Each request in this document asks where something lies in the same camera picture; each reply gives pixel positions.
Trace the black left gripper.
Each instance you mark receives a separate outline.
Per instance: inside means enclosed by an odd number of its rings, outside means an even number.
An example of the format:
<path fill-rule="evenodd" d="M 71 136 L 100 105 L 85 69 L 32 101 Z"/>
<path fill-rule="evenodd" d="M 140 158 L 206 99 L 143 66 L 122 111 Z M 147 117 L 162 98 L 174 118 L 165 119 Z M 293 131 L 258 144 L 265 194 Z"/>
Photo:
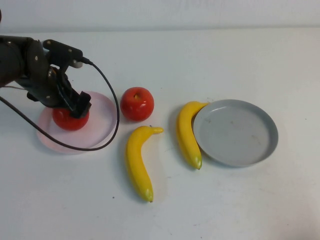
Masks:
<path fill-rule="evenodd" d="M 91 96 L 82 91 L 77 93 L 71 86 L 68 76 L 56 67 L 49 67 L 41 73 L 31 73 L 26 84 L 27 97 L 49 108 L 74 109 L 69 115 L 84 118 L 90 110 Z"/>

